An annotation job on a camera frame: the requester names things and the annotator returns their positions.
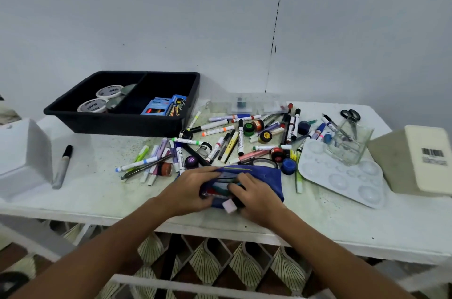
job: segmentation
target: black plastic tray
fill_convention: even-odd
[[[58,117],[75,133],[125,136],[176,137],[189,119],[199,95],[200,74],[195,72],[100,71],[84,79],[44,109]],[[95,98],[109,85],[137,85],[110,112],[77,112],[80,104]],[[187,96],[180,116],[141,115],[155,97]]]

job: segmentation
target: person's left hand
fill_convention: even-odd
[[[221,173],[214,171],[218,167],[208,166],[186,170],[176,180],[170,183],[157,199],[168,210],[170,217],[182,216],[197,212],[212,206],[213,197],[201,199],[199,188],[204,182],[215,179]]]

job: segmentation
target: scissors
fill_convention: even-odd
[[[358,138],[358,134],[356,131],[356,123],[361,120],[361,115],[354,109],[342,110],[340,112],[340,115],[345,119],[349,119],[350,125],[352,126],[352,130],[353,130],[353,136],[355,137],[355,140],[356,140]]]

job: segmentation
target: human arm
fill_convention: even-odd
[[[163,222],[212,205],[213,198],[199,197],[199,188],[220,174],[215,169],[187,170],[157,197],[61,258],[11,298],[94,298],[126,258]]]
[[[414,298],[366,262],[303,222],[266,183],[250,174],[242,173],[237,178],[246,190],[229,184],[229,191],[245,205],[240,213],[290,244],[311,264],[336,298]]]

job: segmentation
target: white paint palette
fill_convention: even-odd
[[[372,160],[361,159],[359,164],[346,166],[325,152],[326,144],[308,140],[303,147],[298,170],[309,181],[379,209],[384,205],[383,172]]]

